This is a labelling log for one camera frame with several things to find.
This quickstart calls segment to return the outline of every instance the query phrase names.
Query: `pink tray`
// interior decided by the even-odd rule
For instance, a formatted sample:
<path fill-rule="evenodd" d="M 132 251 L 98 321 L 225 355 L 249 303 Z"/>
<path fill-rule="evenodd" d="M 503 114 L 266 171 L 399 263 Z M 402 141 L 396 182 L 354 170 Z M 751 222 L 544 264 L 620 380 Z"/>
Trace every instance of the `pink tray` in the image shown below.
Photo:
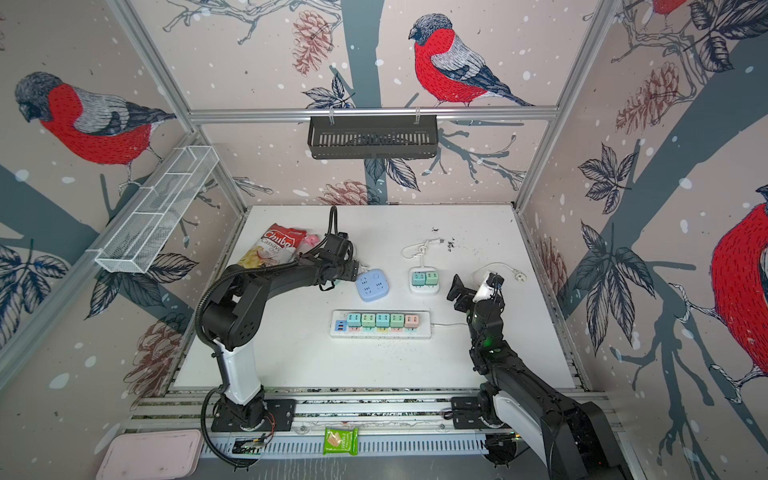
<path fill-rule="evenodd" d="M 130 433 L 109 445 L 97 480 L 171 480 L 192 475 L 203 448 L 200 430 Z"/>

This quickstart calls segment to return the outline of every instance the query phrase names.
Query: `chip bag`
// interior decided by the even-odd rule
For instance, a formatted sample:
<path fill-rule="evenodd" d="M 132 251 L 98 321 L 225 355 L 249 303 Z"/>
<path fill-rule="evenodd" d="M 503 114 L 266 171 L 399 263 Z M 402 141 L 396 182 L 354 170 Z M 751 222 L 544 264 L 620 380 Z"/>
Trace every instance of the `chip bag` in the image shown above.
<path fill-rule="evenodd" d="M 357 455 L 357 429 L 335 430 L 326 427 L 326 441 L 323 443 L 323 455 L 326 453 L 349 453 Z"/>
<path fill-rule="evenodd" d="M 305 236 L 305 230 L 273 223 L 237 264 L 245 268 L 260 268 L 288 263 Z"/>

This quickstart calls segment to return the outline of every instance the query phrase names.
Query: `blue plug adapter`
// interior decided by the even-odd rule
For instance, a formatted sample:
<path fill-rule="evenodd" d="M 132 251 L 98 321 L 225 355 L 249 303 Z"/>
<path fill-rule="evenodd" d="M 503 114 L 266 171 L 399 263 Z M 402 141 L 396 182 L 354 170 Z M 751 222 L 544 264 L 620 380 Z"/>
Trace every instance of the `blue plug adapter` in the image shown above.
<path fill-rule="evenodd" d="M 378 300 L 389 293 L 389 284 L 381 270 L 371 270 L 358 276 L 356 285 L 363 302 Z"/>

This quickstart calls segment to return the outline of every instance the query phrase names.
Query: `black metal shelf basket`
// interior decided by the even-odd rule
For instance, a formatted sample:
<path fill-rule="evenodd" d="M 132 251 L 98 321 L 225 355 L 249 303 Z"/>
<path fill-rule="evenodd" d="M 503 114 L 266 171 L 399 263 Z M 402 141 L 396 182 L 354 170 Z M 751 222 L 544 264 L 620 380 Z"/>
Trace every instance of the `black metal shelf basket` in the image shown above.
<path fill-rule="evenodd" d="M 432 158 L 437 155 L 437 116 L 312 117 L 307 143 L 312 157 Z"/>

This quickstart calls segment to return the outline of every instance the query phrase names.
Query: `green snack packet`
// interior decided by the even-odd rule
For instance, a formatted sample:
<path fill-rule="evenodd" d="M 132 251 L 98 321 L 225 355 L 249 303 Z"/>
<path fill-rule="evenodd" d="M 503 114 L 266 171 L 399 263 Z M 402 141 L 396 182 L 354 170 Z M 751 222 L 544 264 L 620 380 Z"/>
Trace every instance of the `green snack packet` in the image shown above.
<path fill-rule="evenodd" d="M 357 455 L 357 429 L 335 430 L 326 427 L 326 441 L 323 443 L 323 455 L 326 453 L 349 453 Z"/>

